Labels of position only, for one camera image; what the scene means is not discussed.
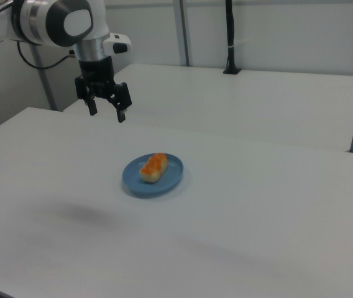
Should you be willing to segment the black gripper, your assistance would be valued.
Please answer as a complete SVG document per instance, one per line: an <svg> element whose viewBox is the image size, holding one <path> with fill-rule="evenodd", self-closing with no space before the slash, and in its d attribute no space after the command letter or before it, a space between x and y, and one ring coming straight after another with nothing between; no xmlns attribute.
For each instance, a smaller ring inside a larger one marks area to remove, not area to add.
<svg viewBox="0 0 353 298"><path fill-rule="evenodd" d="M81 75L75 78L76 95L84 100L89 114L98 113L95 96L107 99L114 106L117 120L122 123L126 119L126 110L132 105L131 95L126 83L114 82L112 58L109 56L99 61L79 61Z"/></svg>

